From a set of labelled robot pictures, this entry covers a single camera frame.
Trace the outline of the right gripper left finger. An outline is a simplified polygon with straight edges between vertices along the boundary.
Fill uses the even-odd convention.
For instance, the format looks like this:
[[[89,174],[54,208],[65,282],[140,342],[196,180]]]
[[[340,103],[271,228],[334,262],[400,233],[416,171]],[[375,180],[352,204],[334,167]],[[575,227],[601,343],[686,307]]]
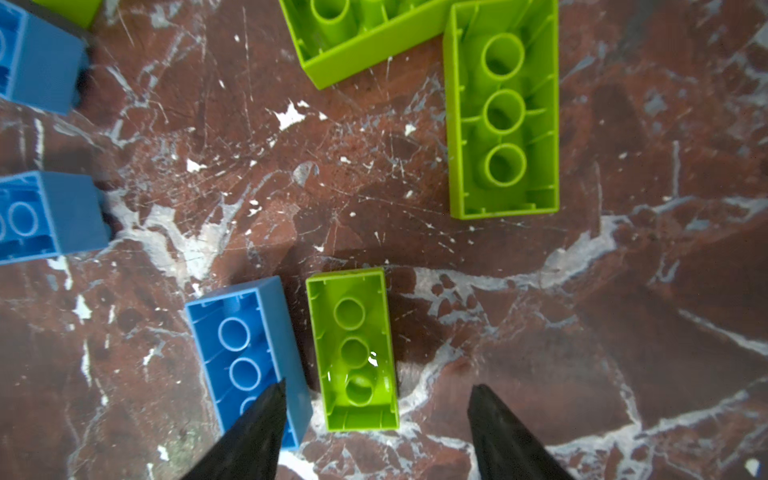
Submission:
[[[183,479],[274,479],[286,420],[282,380],[267,387]]]

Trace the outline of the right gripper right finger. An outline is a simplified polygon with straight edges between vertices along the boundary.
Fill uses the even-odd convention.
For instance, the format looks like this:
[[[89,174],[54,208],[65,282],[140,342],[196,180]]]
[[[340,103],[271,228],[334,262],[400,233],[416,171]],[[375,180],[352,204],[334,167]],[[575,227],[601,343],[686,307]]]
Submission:
[[[481,479],[573,479],[488,385],[473,386],[467,414]]]

